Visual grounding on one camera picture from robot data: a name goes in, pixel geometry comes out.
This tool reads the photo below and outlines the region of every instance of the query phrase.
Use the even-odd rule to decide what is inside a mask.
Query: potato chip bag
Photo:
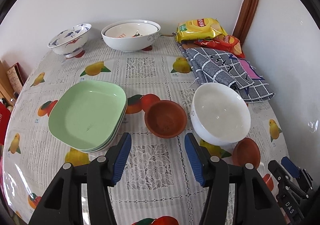
[[[234,54],[236,57],[244,58],[244,53],[241,50],[240,41],[231,35],[219,35],[213,39],[196,40],[196,45],[214,48],[222,51],[227,51]]]
[[[220,34],[227,35],[219,22],[212,18],[205,18],[179,23],[175,39],[177,42],[181,42],[182,40],[211,39]]]

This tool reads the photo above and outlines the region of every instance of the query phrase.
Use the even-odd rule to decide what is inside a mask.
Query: yellow chip bag
[[[175,39],[177,42],[181,42],[182,40],[209,39],[220,34],[224,36],[228,35],[217,20],[205,18],[179,23]]]

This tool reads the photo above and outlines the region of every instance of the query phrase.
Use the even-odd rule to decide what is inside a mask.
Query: blue checkered cloth
[[[217,82],[235,90],[246,103],[270,100],[275,93],[245,59],[210,48],[189,48],[178,44],[199,85]]]

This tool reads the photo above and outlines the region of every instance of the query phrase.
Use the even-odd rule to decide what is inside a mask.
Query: terracotta bowl
[[[144,121],[154,135],[173,138],[185,129],[187,115],[179,104],[161,100],[150,106],[144,115]]]
[[[258,145],[250,138],[239,141],[232,153],[233,164],[241,167],[246,163],[251,163],[257,169],[260,158]]]

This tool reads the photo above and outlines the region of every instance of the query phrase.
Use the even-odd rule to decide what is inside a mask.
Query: large white bowl
[[[82,51],[83,45],[88,41],[88,31],[91,24],[79,24],[60,32],[53,37],[48,47],[56,54],[74,57]]]
[[[242,140],[251,126],[250,112],[244,100],[220,83],[205,83],[196,90],[190,117],[199,137],[216,146]]]
[[[101,35],[111,48],[124,52],[150,46],[160,35],[160,25],[149,20],[124,20],[106,26]]]

